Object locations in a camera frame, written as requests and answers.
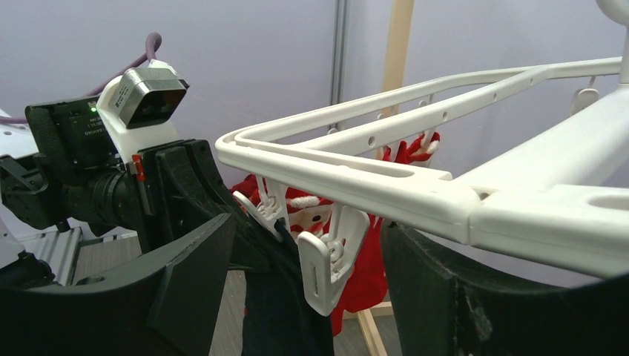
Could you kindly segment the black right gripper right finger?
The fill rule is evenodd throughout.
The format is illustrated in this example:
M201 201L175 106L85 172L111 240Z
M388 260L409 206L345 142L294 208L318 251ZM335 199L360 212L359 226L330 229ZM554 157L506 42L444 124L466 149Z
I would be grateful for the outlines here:
M626 355L628 276L526 280L386 221L381 249L404 355Z

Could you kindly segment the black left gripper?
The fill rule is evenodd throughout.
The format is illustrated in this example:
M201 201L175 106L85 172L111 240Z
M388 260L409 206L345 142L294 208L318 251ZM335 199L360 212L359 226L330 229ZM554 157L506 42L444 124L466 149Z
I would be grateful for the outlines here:
M264 273L270 263L259 232L223 183L209 143L187 139L133 155L141 208L137 235L142 252L167 245L221 213L235 220L229 268Z

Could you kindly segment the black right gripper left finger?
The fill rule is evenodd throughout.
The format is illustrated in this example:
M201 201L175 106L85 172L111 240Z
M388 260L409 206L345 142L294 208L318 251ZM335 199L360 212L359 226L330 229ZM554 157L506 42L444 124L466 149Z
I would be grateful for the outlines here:
M235 219L185 236L72 286L1 290L3 355L207 355Z

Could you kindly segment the white hanger clip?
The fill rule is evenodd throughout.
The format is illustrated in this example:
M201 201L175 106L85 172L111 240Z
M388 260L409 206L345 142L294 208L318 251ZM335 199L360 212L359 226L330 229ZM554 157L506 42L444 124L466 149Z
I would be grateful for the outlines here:
M273 234L277 241L282 242L283 236L274 226L275 223L280 223L285 227L288 222L285 198L288 187L262 176L256 176L255 179L260 203L254 204L239 191L235 191L232 195L244 207L250 217L253 217L262 227Z
M367 213L335 203L326 234L298 235L305 300L318 314L329 316L338 304L368 228Z

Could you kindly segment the black sock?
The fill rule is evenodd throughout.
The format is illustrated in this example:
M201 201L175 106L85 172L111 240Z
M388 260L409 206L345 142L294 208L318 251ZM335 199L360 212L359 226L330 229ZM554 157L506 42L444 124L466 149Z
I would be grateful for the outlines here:
M242 355L333 355L332 323L305 300L297 246L282 220L262 230L270 269L246 272Z

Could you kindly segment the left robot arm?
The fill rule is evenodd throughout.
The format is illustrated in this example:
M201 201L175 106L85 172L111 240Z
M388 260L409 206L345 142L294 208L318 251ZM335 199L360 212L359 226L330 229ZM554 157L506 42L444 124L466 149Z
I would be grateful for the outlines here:
M231 198L208 142L178 139L143 148L124 163L96 110L97 97L30 105L25 110L38 151L1 158L1 199L33 228L87 223L102 236L135 231L148 253L223 213L236 222L232 270L267 272L257 227Z

